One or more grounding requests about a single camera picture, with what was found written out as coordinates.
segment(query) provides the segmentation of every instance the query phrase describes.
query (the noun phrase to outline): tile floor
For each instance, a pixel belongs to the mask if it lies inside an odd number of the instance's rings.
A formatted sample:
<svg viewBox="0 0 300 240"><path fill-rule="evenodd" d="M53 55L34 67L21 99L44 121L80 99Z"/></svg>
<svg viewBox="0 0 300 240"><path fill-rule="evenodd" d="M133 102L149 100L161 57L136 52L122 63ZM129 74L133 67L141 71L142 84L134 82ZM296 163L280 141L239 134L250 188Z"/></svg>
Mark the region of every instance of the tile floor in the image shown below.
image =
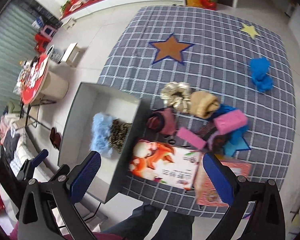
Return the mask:
<svg viewBox="0 0 300 240"><path fill-rule="evenodd" d="M171 5L173 3L175 2L158 1L117 6L79 19L75 26L68 31L60 29L54 36L52 44L65 49L70 43L78 42L78 45L86 48L86 51L76 69L65 65L51 66L50 70L67 79L70 86L67 95L60 102L40 108L39 120L48 127L56 126L57 130L62 133L80 82L97 82L111 49L136 12L141 7L148 5ZM220 12L244 18L276 32L281 36L287 50L294 80L298 116L290 166L280 192L286 227L288 227L291 221L289 212L296 198L296 192L300 187L300 48L288 28L289 18L274 8L271 0L239 0L237 9L222 5L218 9ZM49 132L41 126L36 129L31 128L31 132L38 147L49 150L48 164L50 167L57 169L58 151L51 146ZM104 226L107 227L125 219L140 203L138 200L118 194L107 204L101 205L100 211L109 217ZM151 236L155 234L165 214L166 212L161 213L146 239L151 239ZM193 239L205 239L217 223L218 220L216 219L196 218L193 227ZM246 220L242 221L234 239L240 236L245 223Z"/></svg>

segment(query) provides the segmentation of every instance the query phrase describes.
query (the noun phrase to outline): dark pants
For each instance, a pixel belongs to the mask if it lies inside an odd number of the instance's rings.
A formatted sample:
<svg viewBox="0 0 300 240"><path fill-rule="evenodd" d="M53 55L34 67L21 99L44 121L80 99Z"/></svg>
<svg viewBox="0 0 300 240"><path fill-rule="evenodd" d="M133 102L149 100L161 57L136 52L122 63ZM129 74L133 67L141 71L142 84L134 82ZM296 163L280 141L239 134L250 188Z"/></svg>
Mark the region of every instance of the dark pants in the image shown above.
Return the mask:
<svg viewBox="0 0 300 240"><path fill-rule="evenodd" d="M119 224L102 232L126 237L127 240L143 240L150 232L154 221L161 212L149 204L134 209L132 215ZM191 240L194 217L168 212L152 240Z"/></svg>

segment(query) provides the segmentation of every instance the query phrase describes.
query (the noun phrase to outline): gray checkered tablecloth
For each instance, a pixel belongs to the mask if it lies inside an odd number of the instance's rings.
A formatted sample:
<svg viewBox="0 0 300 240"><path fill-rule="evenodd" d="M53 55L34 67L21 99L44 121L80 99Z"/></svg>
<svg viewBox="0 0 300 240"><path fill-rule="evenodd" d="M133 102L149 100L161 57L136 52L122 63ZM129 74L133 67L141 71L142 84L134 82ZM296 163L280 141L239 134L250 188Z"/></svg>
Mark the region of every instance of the gray checkered tablecloth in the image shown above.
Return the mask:
<svg viewBox="0 0 300 240"><path fill-rule="evenodd" d="M255 25L261 37L252 40L239 31L240 22L253 23L217 11L192 7L142 8L114 46L99 84L115 87L148 100L152 109L163 107L160 90L171 81L188 82L193 91L209 90L224 104L237 107L249 118L244 138L251 150L236 152L252 169L248 179L276 181L279 189L286 175L295 134L296 108L292 76L280 36ZM157 49L151 41L165 41L171 34L195 45L182 52L185 64L164 59L153 64ZM258 93L251 80L250 59L266 57L274 87ZM178 127L197 131L205 120L176 113ZM149 140L166 141L146 131ZM175 138L177 145L187 144ZM225 207L199 206L194 192L128 174L122 193L168 211L221 218ZM250 203L246 212L250 212Z"/></svg>

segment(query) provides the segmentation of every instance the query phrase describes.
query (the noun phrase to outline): black cable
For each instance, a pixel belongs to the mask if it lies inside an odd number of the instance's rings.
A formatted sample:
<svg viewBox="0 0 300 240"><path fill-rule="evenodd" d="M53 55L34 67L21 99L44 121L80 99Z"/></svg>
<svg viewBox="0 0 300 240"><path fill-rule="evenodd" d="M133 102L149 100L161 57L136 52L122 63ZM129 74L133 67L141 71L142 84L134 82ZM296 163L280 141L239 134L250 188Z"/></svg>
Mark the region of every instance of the black cable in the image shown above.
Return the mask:
<svg viewBox="0 0 300 240"><path fill-rule="evenodd" d="M99 206L98 206L97 210L95 211L95 213L94 213L91 217L86 218L86 219L84 220L84 222L86 222L86 221L88 221L89 219L95 217L95 215L97 214L97 212L98 212L100 206L101 206L101 202L99 203Z"/></svg>

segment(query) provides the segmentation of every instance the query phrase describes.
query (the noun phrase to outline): open box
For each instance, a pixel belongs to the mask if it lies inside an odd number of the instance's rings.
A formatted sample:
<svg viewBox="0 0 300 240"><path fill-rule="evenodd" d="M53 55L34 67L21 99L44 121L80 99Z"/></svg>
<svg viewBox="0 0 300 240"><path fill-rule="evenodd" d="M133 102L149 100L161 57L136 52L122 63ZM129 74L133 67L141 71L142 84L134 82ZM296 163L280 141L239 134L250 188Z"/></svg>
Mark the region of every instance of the open box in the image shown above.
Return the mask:
<svg viewBox="0 0 300 240"><path fill-rule="evenodd" d="M113 149L111 158L101 156L101 167L87 191L92 197L106 203L120 191L132 157L135 138L143 131L150 110L149 104L143 99L128 93L108 86L81 83L63 132L59 166L67 164L72 169L88 156L92 140L92 119L99 112L132 123L121 154Z"/></svg>

